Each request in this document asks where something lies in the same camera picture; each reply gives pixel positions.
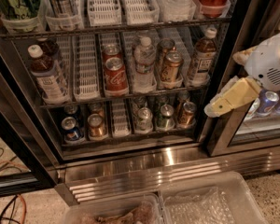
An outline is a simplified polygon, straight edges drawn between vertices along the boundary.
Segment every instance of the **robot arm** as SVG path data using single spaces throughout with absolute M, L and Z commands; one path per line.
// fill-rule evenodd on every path
M 245 78 L 232 78 L 205 107 L 209 117 L 219 117 L 259 97 L 262 88 L 280 91 L 280 34 L 258 46 L 235 53 L 232 58 L 245 67 Z

